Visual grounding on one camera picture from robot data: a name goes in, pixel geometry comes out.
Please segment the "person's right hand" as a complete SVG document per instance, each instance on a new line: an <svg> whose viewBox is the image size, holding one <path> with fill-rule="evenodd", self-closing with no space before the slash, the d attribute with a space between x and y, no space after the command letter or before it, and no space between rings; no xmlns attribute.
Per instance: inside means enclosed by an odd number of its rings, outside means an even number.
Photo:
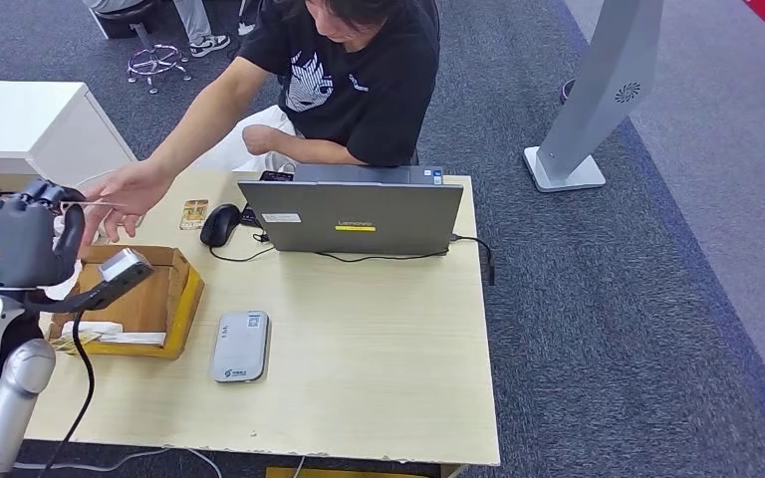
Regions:
<svg viewBox="0 0 765 478"><path fill-rule="evenodd" d="M159 202L174 178L167 167L144 160L120 168L86 189L83 194L93 206L84 209L82 244L91 245L100 226L112 242L120 241L120 228L133 238L140 217Z"/></svg>

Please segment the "person's left hand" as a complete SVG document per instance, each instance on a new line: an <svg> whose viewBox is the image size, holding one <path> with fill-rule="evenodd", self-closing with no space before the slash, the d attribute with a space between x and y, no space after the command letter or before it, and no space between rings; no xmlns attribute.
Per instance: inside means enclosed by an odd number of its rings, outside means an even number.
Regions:
<svg viewBox="0 0 765 478"><path fill-rule="evenodd" d="M242 129L242 140L252 155L262 155L275 150L283 133L265 124L250 124Z"/></svg>

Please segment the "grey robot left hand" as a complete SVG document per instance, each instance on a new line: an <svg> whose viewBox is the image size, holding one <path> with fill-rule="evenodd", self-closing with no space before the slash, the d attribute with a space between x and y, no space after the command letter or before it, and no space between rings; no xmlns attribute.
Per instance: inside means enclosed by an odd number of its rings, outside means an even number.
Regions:
<svg viewBox="0 0 765 478"><path fill-rule="evenodd" d="M0 288L49 287L72 277L85 200L81 191L42 178L0 194Z"/></svg>

